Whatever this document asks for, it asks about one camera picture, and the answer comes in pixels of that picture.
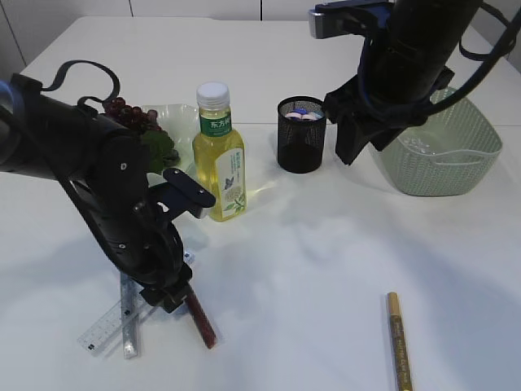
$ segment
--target yellow liquid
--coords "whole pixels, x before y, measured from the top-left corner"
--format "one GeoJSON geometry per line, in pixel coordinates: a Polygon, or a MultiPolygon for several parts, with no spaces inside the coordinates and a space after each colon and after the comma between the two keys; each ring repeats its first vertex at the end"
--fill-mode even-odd
{"type": "MultiPolygon", "coordinates": [[[[220,111],[210,111],[199,109],[199,115],[204,118],[217,120],[230,115],[230,109],[220,111]]],[[[194,148],[194,160],[197,167],[197,177],[201,185],[210,191],[216,198],[216,204],[210,211],[210,217],[217,222],[230,220],[232,217],[238,216],[246,208],[246,188],[244,183],[244,159],[242,166],[242,188],[244,194],[243,202],[240,202],[242,208],[238,208],[238,212],[230,216],[223,216],[221,209],[221,192],[219,191],[219,177],[217,176],[216,159],[230,149],[240,148],[244,154],[244,142],[239,132],[232,129],[228,134],[221,137],[209,137],[202,133],[195,136],[192,142],[194,148]]]]}

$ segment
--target black mesh pen holder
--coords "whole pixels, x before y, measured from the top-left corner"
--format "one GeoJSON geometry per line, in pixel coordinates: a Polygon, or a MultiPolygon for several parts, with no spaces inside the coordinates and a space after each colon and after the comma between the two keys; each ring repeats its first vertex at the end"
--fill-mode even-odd
{"type": "Polygon", "coordinates": [[[294,96],[278,104],[277,162],[291,173],[305,174],[322,163],[326,117],[315,121],[286,118],[292,112],[305,110],[321,113],[322,101],[308,96],[294,96]]]}

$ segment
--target gold marker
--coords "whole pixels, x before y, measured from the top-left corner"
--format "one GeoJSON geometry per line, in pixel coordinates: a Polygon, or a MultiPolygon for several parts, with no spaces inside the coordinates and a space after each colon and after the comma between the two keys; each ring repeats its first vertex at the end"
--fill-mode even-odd
{"type": "Polygon", "coordinates": [[[394,368],[398,391],[413,391],[413,383],[410,379],[409,359],[405,347],[404,325],[401,322],[400,302],[398,295],[391,292],[387,295],[387,311],[389,313],[389,326],[391,328],[392,350],[394,353],[394,368]]]}

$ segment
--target red stick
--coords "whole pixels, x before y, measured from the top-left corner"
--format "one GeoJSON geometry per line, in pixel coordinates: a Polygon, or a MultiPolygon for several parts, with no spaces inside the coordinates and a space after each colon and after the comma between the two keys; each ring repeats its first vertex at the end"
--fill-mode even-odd
{"type": "Polygon", "coordinates": [[[217,343],[217,336],[203,311],[201,303],[197,300],[197,296],[192,287],[190,287],[190,293],[186,296],[185,303],[188,306],[192,318],[194,318],[195,326],[197,326],[199,334],[203,337],[204,344],[207,348],[211,349],[217,343]]]}

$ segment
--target white bottle cap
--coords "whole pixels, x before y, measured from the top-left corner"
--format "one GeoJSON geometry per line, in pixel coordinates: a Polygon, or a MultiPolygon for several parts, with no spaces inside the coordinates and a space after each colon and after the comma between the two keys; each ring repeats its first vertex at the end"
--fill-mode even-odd
{"type": "Polygon", "coordinates": [[[230,106],[228,86],[217,81],[202,84],[197,88],[197,104],[206,110],[224,110],[230,106]]]}

